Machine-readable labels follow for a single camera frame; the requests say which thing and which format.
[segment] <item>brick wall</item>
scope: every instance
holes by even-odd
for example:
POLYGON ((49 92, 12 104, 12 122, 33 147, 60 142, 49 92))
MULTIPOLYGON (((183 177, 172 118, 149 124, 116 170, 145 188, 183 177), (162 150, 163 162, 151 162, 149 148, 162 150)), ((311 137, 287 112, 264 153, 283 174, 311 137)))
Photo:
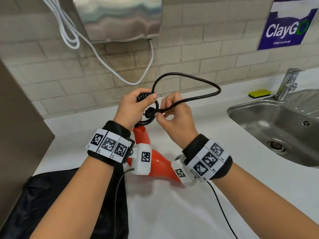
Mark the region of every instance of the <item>brick wall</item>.
MULTIPOLYGON (((62 6, 76 20, 70 0, 62 6)), ((319 66, 319 15, 298 46, 256 51, 273 0, 163 0, 163 28, 153 40, 154 62, 140 87, 167 72, 218 84, 319 66)), ((96 45, 128 81, 137 81, 151 56, 147 40, 96 45)), ((118 103, 130 87, 104 68, 83 42, 77 51, 61 40, 42 0, 0 0, 0 57, 45 118, 118 103)), ((203 83, 169 77, 156 91, 202 89, 203 83)))

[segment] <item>wrist-mounted device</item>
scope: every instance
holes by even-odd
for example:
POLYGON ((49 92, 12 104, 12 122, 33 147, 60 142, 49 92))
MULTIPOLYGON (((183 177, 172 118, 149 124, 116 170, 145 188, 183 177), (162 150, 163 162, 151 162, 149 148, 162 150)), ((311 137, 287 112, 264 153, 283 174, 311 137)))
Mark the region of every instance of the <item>wrist-mounted device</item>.
POLYGON ((108 121, 95 132, 86 146, 87 154, 112 166, 126 163, 135 144, 130 135, 130 131, 122 125, 108 121))
POLYGON ((184 150, 186 168, 201 182, 224 177, 232 157, 213 139, 199 134, 184 150))

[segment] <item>white countertop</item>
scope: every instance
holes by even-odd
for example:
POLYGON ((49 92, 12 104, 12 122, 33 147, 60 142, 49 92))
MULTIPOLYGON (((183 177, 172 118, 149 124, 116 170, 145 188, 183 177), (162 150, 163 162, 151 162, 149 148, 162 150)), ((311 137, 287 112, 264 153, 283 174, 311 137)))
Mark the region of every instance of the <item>white countertop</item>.
MULTIPOLYGON (((319 88, 319 80, 313 75, 317 72, 313 69, 300 75, 298 90, 319 88)), ((247 91, 258 88, 274 91, 281 80, 282 76, 278 76, 223 86, 219 97, 191 102, 190 106, 198 132, 215 138, 229 151, 235 163, 318 223, 319 169, 298 165, 273 153, 226 113, 233 105, 252 101, 247 97, 247 91)), ((184 97, 194 96, 196 92, 189 92, 184 97)), ((116 107, 113 107, 46 120, 59 136, 34 174, 79 167, 87 156, 84 149, 87 141, 96 128, 114 116, 115 111, 116 107)), ((156 121, 146 126, 146 130, 153 148, 168 160, 181 154, 181 149, 156 121)), ((169 181, 130 173, 125 176, 125 183, 129 239, 234 238, 206 183, 197 182, 192 187, 182 188, 169 181)), ((218 189, 216 192, 237 237, 258 238, 221 192, 218 189)))

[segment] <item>qr code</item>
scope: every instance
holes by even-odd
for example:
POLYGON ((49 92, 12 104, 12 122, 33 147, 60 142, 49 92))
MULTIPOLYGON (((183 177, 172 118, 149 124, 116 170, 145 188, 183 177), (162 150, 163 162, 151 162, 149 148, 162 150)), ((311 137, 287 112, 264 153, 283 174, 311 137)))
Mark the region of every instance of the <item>qr code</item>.
POLYGON ((92 141, 90 142, 90 144, 98 146, 102 138, 103 138, 103 135, 96 133, 92 141))
POLYGON ((114 153, 121 157, 124 157, 126 149, 127 149, 127 146, 121 143, 118 143, 118 145, 116 146, 116 149, 114 150, 114 153))
POLYGON ((195 178, 200 178, 200 176, 194 170, 191 169, 190 172, 195 176, 195 178))
POLYGON ((208 171, 208 169, 205 167, 205 165, 199 161, 194 167, 193 169, 195 169, 195 171, 200 175, 203 176, 204 173, 206 173, 208 171))
POLYGON ((202 161, 208 165, 208 167, 212 168, 213 165, 217 162, 218 158, 216 158, 211 152, 208 152, 203 158, 202 161))
POLYGON ((211 150, 218 156, 220 157, 221 154, 223 153, 223 149, 218 146, 216 143, 213 144, 213 146, 211 147, 211 150))
POLYGON ((142 152, 142 162, 149 162, 151 158, 151 153, 142 152))
POLYGON ((104 142, 102 143, 101 148, 104 148, 104 149, 106 149, 106 150, 112 152, 112 151, 113 151, 113 148, 114 148, 114 146, 115 146, 115 144, 116 144, 116 141, 115 141, 115 140, 106 137, 106 139, 105 139, 104 142))
POLYGON ((180 177, 180 178, 186 177, 183 170, 181 170, 181 169, 176 169, 175 172, 177 173, 178 177, 180 177))

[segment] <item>hand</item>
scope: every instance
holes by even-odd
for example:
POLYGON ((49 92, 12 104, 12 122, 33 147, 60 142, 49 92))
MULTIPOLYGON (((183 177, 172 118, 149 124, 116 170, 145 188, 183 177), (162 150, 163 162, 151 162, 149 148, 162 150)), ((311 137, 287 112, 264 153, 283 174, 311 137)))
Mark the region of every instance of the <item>hand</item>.
POLYGON ((146 99, 136 102, 136 99, 141 93, 151 93, 151 89, 147 88, 138 88, 128 95, 124 96, 119 104, 117 113, 113 121, 127 128, 130 132, 133 131, 134 125, 137 124, 144 114, 144 110, 152 105, 157 95, 151 94, 146 99))
MULTIPOLYGON (((162 100, 161 109, 170 107, 173 103, 182 100, 179 92, 174 92, 162 100)), ((195 137, 198 136, 190 107, 181 103, 166 112, 155 114, 157 122, 168 133, 170 138, 181 149, 185 149, 195 137), (172 120, 166 120, 169 115, 174 115, 172 120)))

